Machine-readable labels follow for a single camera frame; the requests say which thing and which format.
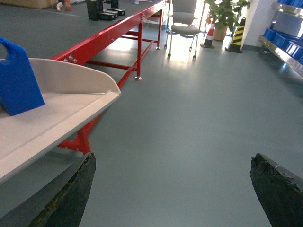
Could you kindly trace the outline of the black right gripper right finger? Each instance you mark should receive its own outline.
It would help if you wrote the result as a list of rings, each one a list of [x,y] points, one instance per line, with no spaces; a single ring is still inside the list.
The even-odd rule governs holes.
[[[303,179],[267,156],[251,159],[250,178],[271,226],[303,225]]]

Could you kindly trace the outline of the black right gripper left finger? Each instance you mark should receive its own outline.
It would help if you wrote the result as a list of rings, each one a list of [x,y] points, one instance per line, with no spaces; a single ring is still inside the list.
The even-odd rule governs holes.
[[[83,158],[75,174],[31,221],[30,227],[80,225],[96,170],[96,158],[93,153],[88,153]]]

